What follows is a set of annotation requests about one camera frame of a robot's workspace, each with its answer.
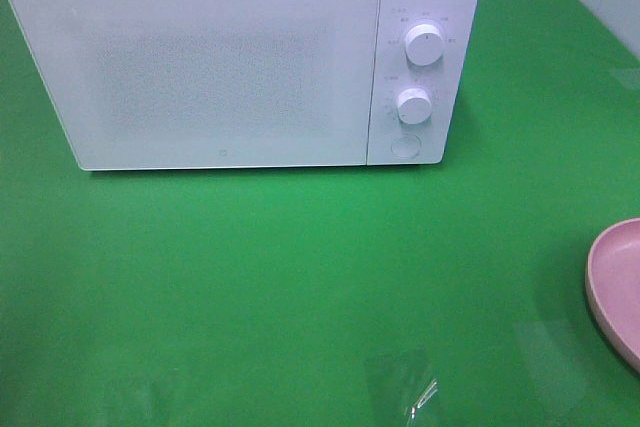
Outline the white round knob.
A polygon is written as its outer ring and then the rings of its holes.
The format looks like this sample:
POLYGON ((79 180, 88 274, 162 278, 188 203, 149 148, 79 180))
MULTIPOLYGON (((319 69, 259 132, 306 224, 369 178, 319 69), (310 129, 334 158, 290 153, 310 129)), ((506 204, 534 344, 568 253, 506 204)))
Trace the white round knob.
POLYGON ((426 122, 433 112, 429 94, 419 88, 402 91, 397 97, 396 107, 399 120, 407 125, 426 122))
POLYGON ((405 54, 409 62, 425 67, 438 61, 444 53, 444 35, 438 25, 423 22, 410 28, 404 38, 405 54))

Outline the pink round plate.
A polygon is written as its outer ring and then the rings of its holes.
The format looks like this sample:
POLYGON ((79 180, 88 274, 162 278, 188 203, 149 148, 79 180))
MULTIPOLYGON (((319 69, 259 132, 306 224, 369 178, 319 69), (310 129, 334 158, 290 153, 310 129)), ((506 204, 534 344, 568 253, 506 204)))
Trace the pink round plate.
POLYGON ((589 308, 614 350, 639 370, 639 220, 627 219, 602 231, 586 265, 589 308))

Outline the round white door button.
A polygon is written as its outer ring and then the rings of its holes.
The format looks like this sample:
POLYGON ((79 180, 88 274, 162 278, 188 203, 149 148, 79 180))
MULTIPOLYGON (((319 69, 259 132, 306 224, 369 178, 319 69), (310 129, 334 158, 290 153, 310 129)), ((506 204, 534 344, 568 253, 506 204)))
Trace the round white door button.
POLYGON ((398 159, 413 159, 421 150, 421 141, 415 135, 403 135, 391 144, 391 152, 398 159))

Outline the white microwave door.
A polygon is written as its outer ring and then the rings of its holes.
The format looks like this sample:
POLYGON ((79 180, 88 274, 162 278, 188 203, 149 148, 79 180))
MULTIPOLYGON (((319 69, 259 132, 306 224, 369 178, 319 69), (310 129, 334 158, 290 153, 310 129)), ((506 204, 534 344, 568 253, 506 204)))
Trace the white microwave door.
POLYGON ((379 0, 10 0, 85 170, 361 165, 379 0))

